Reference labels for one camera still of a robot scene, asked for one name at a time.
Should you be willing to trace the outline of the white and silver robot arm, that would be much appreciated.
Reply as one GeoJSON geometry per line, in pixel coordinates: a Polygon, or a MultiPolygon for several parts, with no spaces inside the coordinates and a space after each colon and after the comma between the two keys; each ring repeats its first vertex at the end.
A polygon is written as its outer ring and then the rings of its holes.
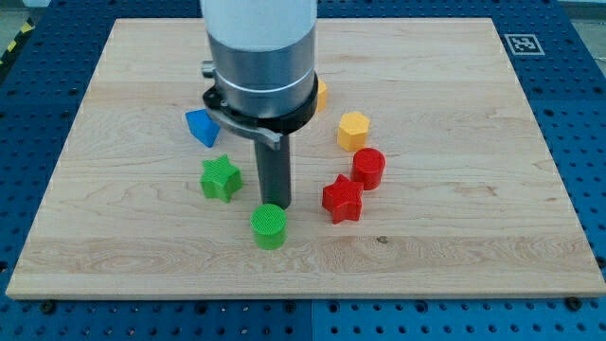
{"type": "Polygon", "coordinates": [[[315,110],[313,0],[202,0],[214,80],[208,114],[226,130],[276,151],[315,110]]]}

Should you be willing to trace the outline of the yellow block behind arm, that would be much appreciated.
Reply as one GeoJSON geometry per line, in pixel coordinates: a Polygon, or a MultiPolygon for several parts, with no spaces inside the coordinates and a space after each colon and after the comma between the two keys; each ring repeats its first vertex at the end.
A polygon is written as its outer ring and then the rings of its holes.
{"type": "Polygon", "coordinates": [[[318,80],[318,89],[317,89],[317,103],[316,103],[316,113],[322,112],[326,106],[328,101],[328,87],[324,81],[321,79],[318,80]]]}

